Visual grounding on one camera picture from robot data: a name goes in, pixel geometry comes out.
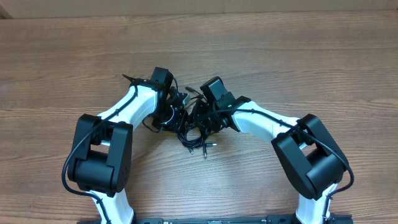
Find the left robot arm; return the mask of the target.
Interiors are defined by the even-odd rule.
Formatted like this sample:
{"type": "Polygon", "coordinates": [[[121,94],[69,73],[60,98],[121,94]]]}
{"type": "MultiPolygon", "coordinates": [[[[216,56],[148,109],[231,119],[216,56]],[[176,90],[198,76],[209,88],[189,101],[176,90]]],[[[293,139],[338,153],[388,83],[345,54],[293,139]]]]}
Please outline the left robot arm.
{"type": "Polygon", "coordinates": [[[131,171],[132,134],[148,117],[154,131],[174,131],[181,126],[177,82],[157,67],[150,79],[128,78],[127,94],[110,109],[83,114],[77,121],[70,154],[62,168],[62,184],[70,193],[90,197],[100,223],[134,223],[125,186],[131,171]]]}

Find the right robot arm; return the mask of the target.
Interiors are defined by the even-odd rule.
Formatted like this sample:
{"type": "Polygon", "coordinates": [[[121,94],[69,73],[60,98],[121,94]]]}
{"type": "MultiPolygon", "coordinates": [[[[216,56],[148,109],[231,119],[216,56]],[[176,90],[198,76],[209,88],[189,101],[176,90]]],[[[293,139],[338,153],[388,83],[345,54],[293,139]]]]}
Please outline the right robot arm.
{"type": "Polygon", "coordinates": [[[353,222],[351,215],[330,212],[333,196],[353,184],[350,181],[338,187],[344,173],[353,175],[353,171],[317,116],[283,116],[261,108],[245,96],[235,98],[220,77],[208,80],[200,89],[206,106],[203,111],[196,110],[194,124],[203,131],[231,128],[271,143],[290,184],[299,194],[293,214],[267,215],[264,223],[353,222]]]}

